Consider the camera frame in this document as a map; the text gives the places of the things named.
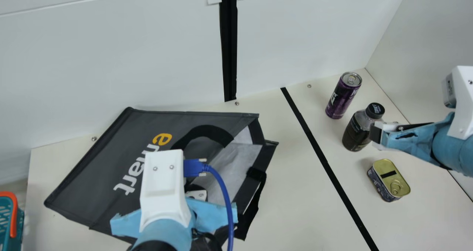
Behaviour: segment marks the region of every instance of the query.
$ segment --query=can lid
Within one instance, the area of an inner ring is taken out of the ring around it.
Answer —
[[[341,76],[341,79],[347,86],[358,87],[361,85],[361,76],[355,72],[348,71]]]
[[[383,105],[373,102],[366,107],[366,115],[372,119],[381,119],[385,112]]]
[[[383,159],[373,164],[373,169],[394,197],[402,197],[411,192],[411,188],[392,161]]]

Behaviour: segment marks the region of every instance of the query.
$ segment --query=shopping bag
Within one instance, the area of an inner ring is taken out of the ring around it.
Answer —
[[[74,222],[112,235],[110,219],[140,208],[144,155],[182,149],[186,159],[207,158],[238,207],[235,237],[245,239],[266,182],[277,142],[265,140],[255,113],[164,112],[126,108],[44,205]],[[224,205],[218,183],[202,176],[185,189],[203,187],[208,201]],[[216,231],[221,244],[225,228]],[[129,243],[135,239],[117,237]]]

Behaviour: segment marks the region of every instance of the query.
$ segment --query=table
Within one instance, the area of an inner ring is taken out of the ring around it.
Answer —
[[[472,250],[473,203],[448,171],[402,152],[378,151],[371,145],[357,153],[343,148],[341,137],[351,115],[371,102],[385,107],[385,121],[407,123],[370,74],[365,69],[356,72],[363,84],[340,120],[328,118],[324,111],[339,76],[287,90],[378,249]],[[366,177],[373,162],[383,158],[394,162],[411,187],[409,195],[392,203],[381,200]]]
[[[235,250],[367,251],[356,224],[326,175],[279,89],[194,111],[260,113],[265,138],[279,142],[267,169],[260,211]],[[42,204],[85,152],[91,138],[67,140],[31,152],[27,206],[31,233],[25,250],[125,250],[129,245],[65,219]]]

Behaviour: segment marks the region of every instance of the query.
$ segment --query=energy drink can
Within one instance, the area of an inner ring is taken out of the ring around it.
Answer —
[[[355,72],[348,71],[341,75],[326,107],[326,114],[330,118],[340,119],[343,117],[360,88],[361,82],[361,76]]]
[[[386,202],[399,200],[411,192],[411,188],[390,160],[377,160],[368,170],[368,177]]]

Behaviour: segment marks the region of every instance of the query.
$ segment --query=orange basket handle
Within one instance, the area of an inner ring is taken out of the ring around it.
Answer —
[[[0,197],[8,197],[12,200],[13,206],[10,216],[10,237],[17,237],[17,212],[18,212],[18,201],[15,194],[12,192],[0,192]]]

